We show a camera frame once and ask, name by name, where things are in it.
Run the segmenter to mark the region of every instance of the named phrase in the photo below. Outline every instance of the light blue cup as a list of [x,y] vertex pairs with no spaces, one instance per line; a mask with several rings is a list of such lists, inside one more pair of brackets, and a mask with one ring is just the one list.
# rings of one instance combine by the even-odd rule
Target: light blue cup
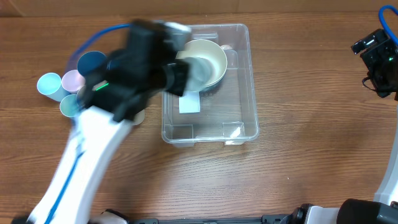
[[79,112],[76,94],[66,96],[60,103],[60,110],[61,113],[68,118],[76,116]]
[[37,90],[39,93],[61,102],[64,97],[69,95],[69,92],[62,88],[61,77],[53,72],[44,74],[37,81]]

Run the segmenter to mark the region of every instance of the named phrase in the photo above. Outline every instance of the white bowl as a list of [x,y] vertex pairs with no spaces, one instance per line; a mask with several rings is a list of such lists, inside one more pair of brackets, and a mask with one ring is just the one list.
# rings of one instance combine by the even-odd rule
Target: white bowl
[[185,44],[185,50],[177,54],[177,59],[187,57],[200,57],[207,59],[211,63],[210,79],[203,86],[211,87],[217,84],[223,77],[227,67],[227,58],[224,50],[216,43],[210,40],[198,39]]

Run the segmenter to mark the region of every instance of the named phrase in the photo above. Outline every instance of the wooden table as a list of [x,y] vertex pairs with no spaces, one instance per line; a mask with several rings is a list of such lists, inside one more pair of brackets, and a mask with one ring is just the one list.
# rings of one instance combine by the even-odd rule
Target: wooden table
[[[36,90],[62,74],[89,36],[132,17],[0,19],[0,222],[29,213],[45,193],[70,122]],[[161,97],[114,156],[93,204],[132,218],[258,217],[302,203],[372,200],[396,130],[393,97],[362,87],[350,46],[380,27],[376,12],[164,16],[184,24],[244,23],[251,38],[260,135],[242,146],[163,142]],[[389,20],[392,27],[397,21]],[[121,45],[123,33],[98,42]]]

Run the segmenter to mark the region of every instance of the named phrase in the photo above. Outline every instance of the paper cup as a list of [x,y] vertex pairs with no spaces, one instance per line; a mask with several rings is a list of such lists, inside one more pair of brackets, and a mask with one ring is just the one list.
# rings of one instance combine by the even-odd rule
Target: paper cup
[[64,116],[68,118],[76,116],[76,114],[79,112],[79,105],[77,104],[76,94],[68,95],[61,101],[60,111]]
[[203,89],[217,84],[223,77],[228,65],[224,50],[210,40],[198,39],[185,44],[185,49],[177,54],[177,59],[199,57],[211,63],[211,77],[204,84]]
[[99,51],[91,51],[83,54],[77,62],[77,70],[80,75],[87,76],[98,68],[106,60],[106,55]]
[[85,78],[77,70],[70,70],[64,74],[61,81],[62,87],[70,93],[77,93],[85,82]]
[[62,87],[60,76],[53,72],[39,78],[37,81],[37,91],[58,102],[61,102],[64,97],[69,95]]

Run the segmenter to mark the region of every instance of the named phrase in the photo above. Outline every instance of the cup rim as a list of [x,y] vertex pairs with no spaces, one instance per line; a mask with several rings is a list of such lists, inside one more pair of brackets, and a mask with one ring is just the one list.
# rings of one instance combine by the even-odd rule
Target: cup rim
[[72,69],[72,70],[69,70],[67,73],[65,73],[65,74],[63,75],[62,79],[61,79],[62,88],[63,88],[64,90],[68,91],[68,92],[76,93],[76,92],[79,91],[79,89],[82,88],[82,86],[84,85],[84,84],[83,84],[83,85],[82,85],[81,87],[79,87],[79,89],[77,89],[77,90],[75,90],[75,89],[71,90],[71,89],[69,89],[69,88],[65,88],[65,82],[66,82],[65,80],[66,80],[66,77],[68,78],[69,76],[71,76],[71,74],[73,74],[73,73],[75,73],[75,72],[77,72],[77,74],[79,74],[80,76],[83,77],[83,75],[81,75],[77,69]]
[[61,100],[61,102],[60,102],[60,111],[61,111],[61,114],[64,115],[64,116],[66,116],[67,118],[72,118],[72,117],[74,117],[74,116],[68,116],[68,115],[66,115],[66,114],[62,111],[62,108],[61,108],[62,103],[64,102],[64,100],[65,100],[66,98],[74,98],[74,99],[76,100],[76,96],[77,96],[77,94],[69,94],[69,95],[67,95],[66,97],[64,97],[64,98]]
[[[45,77],[50,76],[50,75],[51,75],[51,76],[55,75],[55,76],[57,77],[57,80],[58,80],[58,88],[57,88],[56,90],[54,90],[53,92],[51,92],[51,93],[43,93],[43,92],[41,91],[41,89],[39,88],[39,83],[40,83],[40,81],[43,81],[43,79],[44,79]],[[62,79],[61,79],[60,75],[58,75],[58,74],[55,73],[55,72],[48,72],[48,73],[42,75],[42,76],[39,78],[39,80],[37,80],[37,83],[36,83],[36,89],[37,89],[37,91],[39,91],[40,94],[45,95],[45,96],[54,94],[55,92],[57,92],[57,91],[60,89],[60,86],[62,86]]]
[[228,67],[228,59],[227,59],[227,57],[226,57],[225,51],[224,51],[216,42],[213,42],[213,41],[211,41],[211,40],[206,40],[206,39],[195,39],[195,40],[191,40],[191,41],[187,42],[186,44],[189,44],[189,43],[192,43],[192,42],[210,42],[210,43],[213,44],[214,46],[217,46],[217,48],[220,49],[220,50],[223,52],[223,56],[224,56],[224,57],[223,57],[223,61],[225,61],[226,63],[225,63],[225,68],[224,68],[224,71],[223,71],[222,75],[220,75],[220,77],[219,77],[217,80],[215,80],[214,82],[204,85],[204,86],[203,86],[203,89],[208,88],[208,87],[211,87],[211,86],[217,84],[217,83],[218,83],[221,79],[223,79],[223,77],[225,76],[225,73],[226,73],[226,70],[227,70],[227,67]]
[[83,53],[83,54],[79,57],[79,59],[77,60],[77,63],[76,63],[76,70],[77,70],[78,72],[79,72],[79,62],[80,62],[81,58],[82,58],[84,55],[86,55],[86,54],[88,54],[88,53],[91,53],[91,52],[99,52],[99,53],[101,53],[101,54],[105,57],[105,59],[106,59],[106,54],[104,54],[103,52],[100,52],[99,50],[87,51],[87,52]]

